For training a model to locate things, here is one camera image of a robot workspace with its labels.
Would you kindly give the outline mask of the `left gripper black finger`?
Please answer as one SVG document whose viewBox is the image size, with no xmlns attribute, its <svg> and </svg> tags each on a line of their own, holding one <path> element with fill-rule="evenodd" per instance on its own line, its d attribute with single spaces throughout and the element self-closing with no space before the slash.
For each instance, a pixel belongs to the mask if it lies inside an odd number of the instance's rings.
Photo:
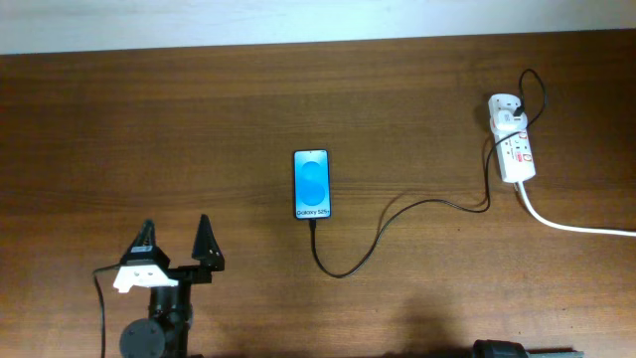
<svg viewBox="0 0 636 358">
<path fill-rule="evenodd" d="M 151 219 L 147 219 L 129 246 L 130 252 L 147 252 L 151 251 L 156 245 L 155 224 Z"/>
<path fill-rule="evenodd" d="M 202 214 L 195 237 L 192 258 L 211 271 L 223 271 L 225 258 L 215 239 L 210 218 Z"/>
</svg>

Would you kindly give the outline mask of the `blue smartphone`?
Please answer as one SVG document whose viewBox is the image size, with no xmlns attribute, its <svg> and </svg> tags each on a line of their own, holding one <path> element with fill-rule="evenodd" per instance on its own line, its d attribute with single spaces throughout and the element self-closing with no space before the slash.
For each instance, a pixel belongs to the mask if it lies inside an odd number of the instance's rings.
<svg viewBox="0 0 636 358">
<path fill-rule="evenodd" d="M 329 154 L 325 149 L 293 153 L 294 216 L 317 220 L 331 216 Z"/>
</svg>

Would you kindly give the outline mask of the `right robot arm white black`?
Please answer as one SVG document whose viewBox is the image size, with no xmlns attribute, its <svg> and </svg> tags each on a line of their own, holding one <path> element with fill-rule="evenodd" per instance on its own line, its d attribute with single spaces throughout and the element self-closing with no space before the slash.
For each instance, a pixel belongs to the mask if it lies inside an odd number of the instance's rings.
<svg viewBox="0 0 636 358">
<path fill-rule="evenodd" d="M 528 351 L 523 345 L 510 341 L 476 340 L 471 358 L 584 358 L 580 351 Z"/>
</svg>

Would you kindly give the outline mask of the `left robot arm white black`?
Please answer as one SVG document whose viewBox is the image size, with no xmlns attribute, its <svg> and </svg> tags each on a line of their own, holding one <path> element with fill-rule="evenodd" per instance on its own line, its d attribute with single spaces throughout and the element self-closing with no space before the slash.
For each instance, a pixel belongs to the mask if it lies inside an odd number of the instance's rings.
<svg viewBox="0 0 636 358">
<path fill-rule="evenodd" d="M 113 287 L 127 293 L 148 288 L 148 315 L 128 324 L 119 339 L 124 358 L 186 357 L 194 309 L 191 289 L 209 284 L 225 269 L 225 258 L 215 239 L 211 221 L 203 214 L 192 250 L 194 265 L 172 268 L 156 243 L 155 224 L 147 220 L 119 262 Z"/>
</svg>

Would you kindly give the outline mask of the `white charger adapter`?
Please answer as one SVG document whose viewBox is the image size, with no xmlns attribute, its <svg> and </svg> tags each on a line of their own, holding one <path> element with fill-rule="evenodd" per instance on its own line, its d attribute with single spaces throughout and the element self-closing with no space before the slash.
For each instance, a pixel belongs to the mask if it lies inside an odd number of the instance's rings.
<svg viewBox="0 0 636 358">
<path fill-rule="evenodd" d="M 491 116 L 491 130 L 498 135 L 520 131 L 525 129 L 527 124 L 528 119 L 524 113 L 514 116 L 507 109 L 499 110 Z"/>
</svg>

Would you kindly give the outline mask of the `white power strip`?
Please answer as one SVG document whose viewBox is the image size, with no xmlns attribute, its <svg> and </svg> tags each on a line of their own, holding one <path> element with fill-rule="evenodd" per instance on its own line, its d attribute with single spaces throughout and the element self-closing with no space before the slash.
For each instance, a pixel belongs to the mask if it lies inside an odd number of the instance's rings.
<svg viewBox="0 0 636 358">
<path fill-rule="evenodd" d="M 514 116 L 519 116 L 519 114 L 515 114 L 515 111 L 520 106 L 521 101 L 515 95 L 506 93 L 493 94 L 488 100 L 490 129 L 491 116 L 494 113 L 507 109 L 510 110 Z M 497 143 L 496 151 L 501 177 L 505 183 L 514 184 L 524 182 L 536 175 L 534 157 L 527 128 L 503 135 L 493 133 L 493 136 Z"/>
</svg>

